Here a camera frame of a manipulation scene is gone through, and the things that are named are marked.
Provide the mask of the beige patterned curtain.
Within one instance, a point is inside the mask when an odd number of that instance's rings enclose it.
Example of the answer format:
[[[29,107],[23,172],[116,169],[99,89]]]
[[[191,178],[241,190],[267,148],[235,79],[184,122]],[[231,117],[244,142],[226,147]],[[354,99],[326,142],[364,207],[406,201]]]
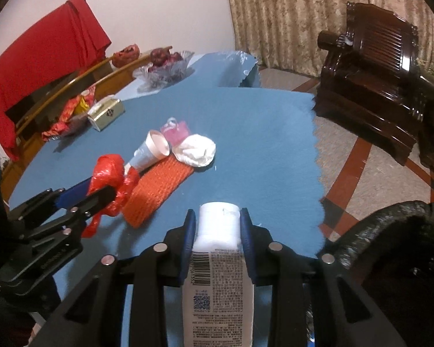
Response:
[[[235,46],[266,67],[316,77],[325,60],[317,36],[344,30],[347,2],[377,5],[417,26],[419,59],[434,64],[434,13],[424,0],[229,0]]]

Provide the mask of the red pumpkin ornament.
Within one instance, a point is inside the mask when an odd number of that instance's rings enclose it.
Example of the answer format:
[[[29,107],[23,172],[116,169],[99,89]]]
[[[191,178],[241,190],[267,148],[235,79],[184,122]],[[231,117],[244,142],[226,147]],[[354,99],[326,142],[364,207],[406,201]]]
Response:
[[[128,45],[123,50],[114,53],[111,62],[114,67],[121,68],[137,60],[139,55],[140,49],[136,44]]]

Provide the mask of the black trash bag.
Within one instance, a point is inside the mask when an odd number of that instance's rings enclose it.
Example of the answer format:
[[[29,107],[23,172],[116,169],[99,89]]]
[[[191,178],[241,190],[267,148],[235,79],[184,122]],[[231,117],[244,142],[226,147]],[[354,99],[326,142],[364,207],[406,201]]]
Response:
[[[434,346],[434,204],[375,211],[306,268],[303,346]]]

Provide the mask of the white tube with barcode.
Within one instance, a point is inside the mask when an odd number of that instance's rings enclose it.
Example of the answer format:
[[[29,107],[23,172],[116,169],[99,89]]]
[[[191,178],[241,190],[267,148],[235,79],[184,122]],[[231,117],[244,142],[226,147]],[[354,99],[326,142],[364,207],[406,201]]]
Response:
[[[248,276],[235,204],[202,204],[183,284],[185,346],[251,346],[254,285]]]

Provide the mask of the red snack packet plate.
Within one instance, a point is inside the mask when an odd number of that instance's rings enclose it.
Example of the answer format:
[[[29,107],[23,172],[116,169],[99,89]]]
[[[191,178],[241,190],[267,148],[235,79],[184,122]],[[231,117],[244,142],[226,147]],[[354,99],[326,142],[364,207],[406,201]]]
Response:
[[[49,140],[71,136],[88,122],[88,111],[95,103],[95,85],[67,101],[57,120],[49,130],[42,132],[41,138]]]

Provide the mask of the blue felt table cloth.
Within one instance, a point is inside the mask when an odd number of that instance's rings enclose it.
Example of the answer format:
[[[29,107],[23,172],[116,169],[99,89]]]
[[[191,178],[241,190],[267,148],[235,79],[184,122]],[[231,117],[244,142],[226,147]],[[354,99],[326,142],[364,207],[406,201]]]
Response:
[[[55,276],[66,296],[105,254],[130,258],[180,226],[188,210],[226,202],[248,209],[252,222],[297,254],[314,256],[324,238],[325,212],[317,166],[313,100],[308,93],[264,88],[172,89],[124,102],[124,113],[102,131],[88,129],[68,145],[44,144],[11,195],[16,206],[47,189],[69,188],[91,176],[97,160],[135,154],[153,130],[185,122],[189,130],[170,158],[190,170],[139,228],[122,216],[103,217],[83,252]]]

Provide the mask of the white paper cup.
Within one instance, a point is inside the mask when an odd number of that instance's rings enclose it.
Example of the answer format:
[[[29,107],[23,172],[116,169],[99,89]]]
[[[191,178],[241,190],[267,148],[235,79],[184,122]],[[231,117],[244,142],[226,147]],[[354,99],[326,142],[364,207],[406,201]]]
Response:
[[[131,168],[134,168],[138,173],[143,172],[169,155],[170,147],[164,135],[157,130],[150,130],[144,142],[124,166],[124,173],[127,174]]]

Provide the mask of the red plastic bag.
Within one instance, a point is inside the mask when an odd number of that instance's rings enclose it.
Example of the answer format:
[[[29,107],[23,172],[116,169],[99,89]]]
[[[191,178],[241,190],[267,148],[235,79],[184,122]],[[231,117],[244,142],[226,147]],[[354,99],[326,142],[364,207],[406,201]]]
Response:
[[[103,215],[118,216],[138,182],[139,172],[132,167],[125,171],[124,159],[119,154],[106,154],[99,157],[92,173],[88,195],[110,186],[116,190],[116,196],[113,201],[93,216],[82,233],[82,237],[90,238],[95,235]]]

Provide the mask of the orange foam fruit net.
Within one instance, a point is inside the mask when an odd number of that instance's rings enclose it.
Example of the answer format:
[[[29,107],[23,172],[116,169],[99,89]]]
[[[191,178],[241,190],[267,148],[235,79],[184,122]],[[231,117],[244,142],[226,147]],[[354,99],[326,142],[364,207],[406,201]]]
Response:
[[[122,209],[125,221],[133,228],[147,221],[188,177],[194,168],[174,156],[159,161],[139,179]]]

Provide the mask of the crumpled white tissue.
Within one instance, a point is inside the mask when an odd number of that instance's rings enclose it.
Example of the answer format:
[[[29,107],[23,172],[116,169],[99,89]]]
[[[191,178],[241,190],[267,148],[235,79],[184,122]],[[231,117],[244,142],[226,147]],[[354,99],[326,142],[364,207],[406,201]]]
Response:
[[[172,152],[179,162],[194,168],[204,168],[213,162],[216,144],[206,136],[193,134],[173,147]]]

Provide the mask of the dark red fruits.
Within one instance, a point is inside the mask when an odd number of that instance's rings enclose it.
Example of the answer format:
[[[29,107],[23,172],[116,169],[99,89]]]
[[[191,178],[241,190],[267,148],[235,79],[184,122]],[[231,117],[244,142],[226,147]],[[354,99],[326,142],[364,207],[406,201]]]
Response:
[[[183,57],[178,52],[170,53],[170,50],[166,48],[153,49],[150,53],[150,61],[152,65],[148,68],[148,72],[154,72],[160,67],[174,64],[181,60],[183,60]]]

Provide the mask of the red cloth drape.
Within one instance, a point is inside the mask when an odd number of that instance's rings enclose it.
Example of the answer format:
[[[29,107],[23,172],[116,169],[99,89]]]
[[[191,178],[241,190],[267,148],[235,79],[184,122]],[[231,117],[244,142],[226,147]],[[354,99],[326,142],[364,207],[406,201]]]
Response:
[[[19,159],[19,149],[6,111],[44,85],[95,65],[110,44],[86,0],[68,0],[0,55],[0,145],[11,160]]]

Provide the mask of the beige tissue box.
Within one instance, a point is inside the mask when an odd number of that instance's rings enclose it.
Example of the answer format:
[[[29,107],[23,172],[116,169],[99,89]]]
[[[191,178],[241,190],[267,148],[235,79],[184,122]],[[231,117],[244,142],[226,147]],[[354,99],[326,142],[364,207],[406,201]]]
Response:
[[[109,95],[96,102],[87,113],[92,127],[101,132],[125,112],[124,105],[114,95]]]

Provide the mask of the glass fruit bowl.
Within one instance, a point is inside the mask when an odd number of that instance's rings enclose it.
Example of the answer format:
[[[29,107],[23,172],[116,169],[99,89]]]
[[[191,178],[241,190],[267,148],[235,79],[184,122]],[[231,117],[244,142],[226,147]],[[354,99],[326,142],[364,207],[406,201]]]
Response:
[[[135,69],[132,76],[142,82],[140,89],[154,90],[175,84],[189,73],[189,64],[194,52],[185,50],[179,52],[180,60],[166,60],[165,63],[156,67],[152,63]]]

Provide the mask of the wooden bench sofa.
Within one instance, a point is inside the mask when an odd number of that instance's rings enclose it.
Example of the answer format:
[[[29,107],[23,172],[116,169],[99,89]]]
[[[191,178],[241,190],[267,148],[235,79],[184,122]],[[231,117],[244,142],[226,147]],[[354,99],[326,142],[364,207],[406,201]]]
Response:
[[[150,51],[141,53],[139,58],[121,68],[112,68],[112,59],[106,58],[83,74],[78,75],[65,85],[54,88],[50,94],[37,102],[16,125],[16,141],[19,159],[10,161],[2,172],[1,192],[8,201],[22,177],[26,167],[44,145],[41,133],[44,128],[40,123],[60,115],[66,102],[81,94],[91,86],[95,87],[95,99],[117,93],[130,84],[135,69],[150,62]]]

